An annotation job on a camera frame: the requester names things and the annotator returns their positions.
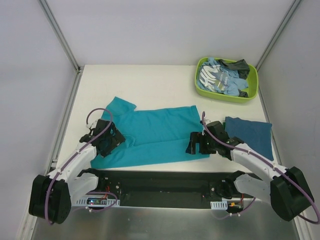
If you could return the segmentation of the teal t-shirt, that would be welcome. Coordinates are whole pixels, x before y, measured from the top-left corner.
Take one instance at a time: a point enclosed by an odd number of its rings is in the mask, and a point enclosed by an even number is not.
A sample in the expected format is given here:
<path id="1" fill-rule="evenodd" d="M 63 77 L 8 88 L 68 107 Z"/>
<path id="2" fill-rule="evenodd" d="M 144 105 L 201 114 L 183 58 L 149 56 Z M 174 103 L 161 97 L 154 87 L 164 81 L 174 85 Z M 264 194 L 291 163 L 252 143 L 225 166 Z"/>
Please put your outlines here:
<path id="1" fill-rule="evenodd" d="M 208 158 L 207 154 L 188 154 L 192 132 L 203 127 L 195 105 L 155 110 L 137 110 L 136 105 L 115 97 L 107 106 L 103 120 L 113 117 L 125 141 L 111 154 L 98 155 L 91 161 L 93 169 L 111 169 L 166 164 Z"/>

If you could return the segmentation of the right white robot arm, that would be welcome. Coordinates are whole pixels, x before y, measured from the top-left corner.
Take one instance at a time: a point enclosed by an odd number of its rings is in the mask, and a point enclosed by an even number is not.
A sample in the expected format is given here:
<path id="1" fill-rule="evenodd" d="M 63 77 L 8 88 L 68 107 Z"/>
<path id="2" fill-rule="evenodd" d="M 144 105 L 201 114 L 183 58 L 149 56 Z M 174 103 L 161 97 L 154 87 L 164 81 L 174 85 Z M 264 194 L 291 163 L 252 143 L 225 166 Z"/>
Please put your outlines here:
<path id="1" fill-rule="evenodd" d="M 214 188 L 220 198 L 229 202 L 238 195 L 250 195 L 271 205 L 283 220 L 291 221 L 312 207 L 320 212 L 303 172 L 297 167 L 279 165 L 253 150 L 240 138 L 230 137 L 219 121 L 204 124 L 203 131 L 191 132 L 186 153 L 219 154 L 250 170 L 255 177 L 236 171 Z"/>

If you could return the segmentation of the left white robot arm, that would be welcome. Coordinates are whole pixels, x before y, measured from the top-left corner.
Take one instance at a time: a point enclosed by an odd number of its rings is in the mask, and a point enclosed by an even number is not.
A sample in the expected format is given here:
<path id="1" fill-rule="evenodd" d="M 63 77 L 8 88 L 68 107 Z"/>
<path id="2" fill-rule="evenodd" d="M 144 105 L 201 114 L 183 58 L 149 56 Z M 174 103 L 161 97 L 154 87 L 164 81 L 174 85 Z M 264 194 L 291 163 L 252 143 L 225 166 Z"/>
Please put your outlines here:
<path id="1" fill-rule="evenodd" d="M 110 120 L 98 119 L 89 133 L 83 135 L 68 159 L 46 175 L 37 175 L 33 182 L 28 213 L 45 219 L 49 224 L 61 224 L 71 208 L 84 195 L 110 195 L 110 188 L 96 173 L 85 167 L 96 157 L 106 157 L 125 137 Z"/>

